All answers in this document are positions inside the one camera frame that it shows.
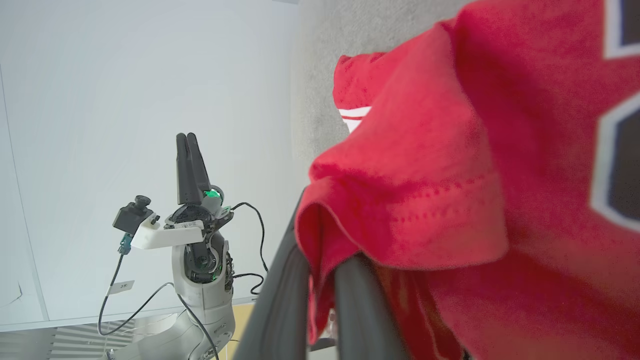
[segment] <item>label sticker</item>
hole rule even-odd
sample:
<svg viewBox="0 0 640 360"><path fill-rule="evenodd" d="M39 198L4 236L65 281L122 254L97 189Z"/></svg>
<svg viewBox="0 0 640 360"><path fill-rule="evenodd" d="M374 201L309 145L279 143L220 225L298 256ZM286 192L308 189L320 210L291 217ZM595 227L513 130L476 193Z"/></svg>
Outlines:
<svg viewBox="0 0 640 360"><path fill-rule="evenodd" d="M116 282L112 287L109 288L109 292L107 295L121 293L123 291L131 290L133 288L134 280L125 281L125 282Z"/></svg>
<svg viewBox="0 0 640 360"><path fill-rule="evenodd" d="M199 227L201 229L204 229L204 224L202 223L202 220L195 220L195 221L181 222L179 224L175 224L173 227L176 229L182 229L185 227Z"/></svg>

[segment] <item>white stripe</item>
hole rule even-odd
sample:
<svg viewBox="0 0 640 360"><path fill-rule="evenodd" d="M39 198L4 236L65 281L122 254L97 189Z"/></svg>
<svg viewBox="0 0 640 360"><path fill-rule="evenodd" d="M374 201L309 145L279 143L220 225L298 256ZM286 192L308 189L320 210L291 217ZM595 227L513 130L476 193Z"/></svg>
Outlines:
<svg viewBox="0 0 640 360"><path fill-rule="evenodd" d="M640 92L609 110L598 125L593 179L591 180L591 208L614 224L640 231L640 221L622 215L609 204L609 188L616 151L618 124L628 119L640 106Z"/></svg>
<svg viewBox="0 0 640 360"><path fill-rule="evenodd" d="M347 124L347 127L349 128L349 134L351 134L356 127L358 127L358 125L360 125L360 123L362 122L362 120L353 120L353 119L342 119L342 121L344 121L345 124Z"/></svg>
<svg viewBox="0 0 640 360"><path fill-rule="evenodd" d="M622 44L622 11L622 2L620 0L607 0L604 29L605 59L638 56L640 54L640 44Z"/></svg>
<svg viewBox="0 0 640 360"><path fill-rule="evenodd" d="M364 108L357 109L338 109L340 115L346 117L363 117L369 113L369 110L371 110L370 106L365 106Z"/></svg>

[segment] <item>green light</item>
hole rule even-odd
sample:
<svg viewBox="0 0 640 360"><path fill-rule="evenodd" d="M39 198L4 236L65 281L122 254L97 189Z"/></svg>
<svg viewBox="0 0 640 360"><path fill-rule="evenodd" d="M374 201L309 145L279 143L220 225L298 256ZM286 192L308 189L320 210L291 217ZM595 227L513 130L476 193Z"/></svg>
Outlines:
<svg viewBox="0 0 640 360"><path fill-rule="evenodd" d="M216 190L211 190L209 192L204 192L204 194L208 197L220 197L220 193Z"/></svg>

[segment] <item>white wall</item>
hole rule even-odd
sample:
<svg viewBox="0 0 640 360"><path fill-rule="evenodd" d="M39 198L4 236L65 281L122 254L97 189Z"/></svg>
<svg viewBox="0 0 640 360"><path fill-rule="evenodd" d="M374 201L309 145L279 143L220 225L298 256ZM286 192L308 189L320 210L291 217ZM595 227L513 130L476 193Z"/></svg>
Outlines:
<svg viewBox="0 0 640 360"><path fill-rule="evenodd" d="M271 262L300 190L289 127L295 17L294 5L269 0L0 0L0 171L11 170L0 196L3 215L13 214L0 236L26 249L29 294L42 289L30 315L0 308L0 325L97 315L118 258L117 210L138 194L163 218L177 208L179 132L198 135L227 204L261 210ZM222 233L237 272L264 273L251 209L238 209ZM14 277L3 269L0 286ZM123 318L171 280L169 249L132 250L119 276L130 279L133 290L112 297L107 314ZM234 285L234 298L247 297L253 279ZM177 306L163 290L148 308Z"/></svg>

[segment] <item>red jersey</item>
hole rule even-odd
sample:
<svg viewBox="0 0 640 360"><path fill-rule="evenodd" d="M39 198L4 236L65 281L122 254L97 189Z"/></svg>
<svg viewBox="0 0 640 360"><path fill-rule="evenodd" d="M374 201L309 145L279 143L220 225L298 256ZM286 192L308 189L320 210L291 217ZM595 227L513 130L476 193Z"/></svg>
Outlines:
<svg viewBox="0 0 640 360"><path fill-rule="evenodd" d="M639 17L478 1L340 59L336 103L362 123L315 160L296 218L311 340L331 271L363 252L416 359L456 339L478 359L639 359Z"/></svg>

